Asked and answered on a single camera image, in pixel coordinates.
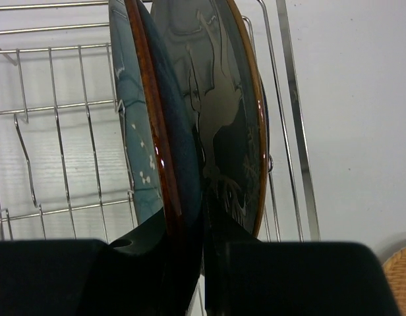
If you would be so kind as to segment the teal blossom round plate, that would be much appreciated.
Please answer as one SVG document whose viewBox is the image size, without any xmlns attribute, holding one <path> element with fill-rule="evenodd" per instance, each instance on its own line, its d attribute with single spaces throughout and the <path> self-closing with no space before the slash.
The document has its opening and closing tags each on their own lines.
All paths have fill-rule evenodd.
<svg viewBox="0 0 406 316">
<path fill-rule="evenodd" d="M 181 284 L 200 276 L 202 189 L 195 133 L 177 77 L 141 1 L 110 1 L 117 109 L 138 227 L 162 210 Z"/>
</svg>

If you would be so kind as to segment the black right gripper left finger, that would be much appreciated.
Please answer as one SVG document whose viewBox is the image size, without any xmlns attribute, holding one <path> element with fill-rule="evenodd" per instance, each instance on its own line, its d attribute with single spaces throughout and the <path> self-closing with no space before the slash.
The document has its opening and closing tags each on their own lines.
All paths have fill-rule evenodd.
<svg viewBox="0 0 406 316">
<path fill-rule="evenodd" d="M 187 315 L 195 283 L 181 284 L 162 210 L 106 245 L 84 287 L 85 315 Z"/>
</svg>

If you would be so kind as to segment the grey deer pattern plate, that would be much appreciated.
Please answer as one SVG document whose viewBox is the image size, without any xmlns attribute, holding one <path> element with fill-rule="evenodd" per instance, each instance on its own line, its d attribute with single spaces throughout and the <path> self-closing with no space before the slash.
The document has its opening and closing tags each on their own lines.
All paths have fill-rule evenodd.
<svg viewBox="0 0 406 316">
<path fill-rule="evenodd" d="M 221 207 L 257 236 L 265 206 L 268 131 L 263 88 L 234 1 L 154 1 L 203 152 L 202 177 Z"/>
</svg>

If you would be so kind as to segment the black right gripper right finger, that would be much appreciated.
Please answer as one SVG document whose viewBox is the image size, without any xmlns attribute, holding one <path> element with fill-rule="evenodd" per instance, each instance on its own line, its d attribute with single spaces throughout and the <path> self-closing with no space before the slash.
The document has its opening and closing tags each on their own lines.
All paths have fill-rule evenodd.
<svg viewBox="0 0 406 316">
<path fill-rule="evenodd" d="M 203 261 L 205 276 L 205 310 L 208 315 L 227 312 L 227 245 L 230 242 L 257 243 L 259 239 L 247 232 L 227 211 L 210 189 L 204 190 Z"/>
</svg>

